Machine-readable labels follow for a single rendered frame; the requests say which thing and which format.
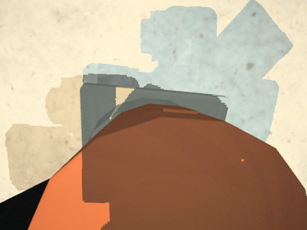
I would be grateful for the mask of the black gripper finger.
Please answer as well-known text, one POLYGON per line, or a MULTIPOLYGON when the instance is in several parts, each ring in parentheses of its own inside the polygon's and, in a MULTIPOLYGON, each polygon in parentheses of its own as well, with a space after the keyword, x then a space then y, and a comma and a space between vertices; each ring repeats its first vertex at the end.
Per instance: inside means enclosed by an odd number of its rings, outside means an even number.
POLYGON ((49 180, 0 202, 0 230, 28 230, 49 180))

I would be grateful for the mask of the cream balance beam with round pans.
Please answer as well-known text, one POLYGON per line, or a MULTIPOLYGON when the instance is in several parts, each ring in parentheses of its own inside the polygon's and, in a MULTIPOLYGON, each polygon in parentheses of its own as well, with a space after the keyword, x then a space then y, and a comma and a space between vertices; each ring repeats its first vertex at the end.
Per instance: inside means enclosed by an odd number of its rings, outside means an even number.
POLYGON ((118 114, 148 103, 179 105, 221 120, 230 107, 224 95, 85 82, 80 88, 82 148, 118 114))

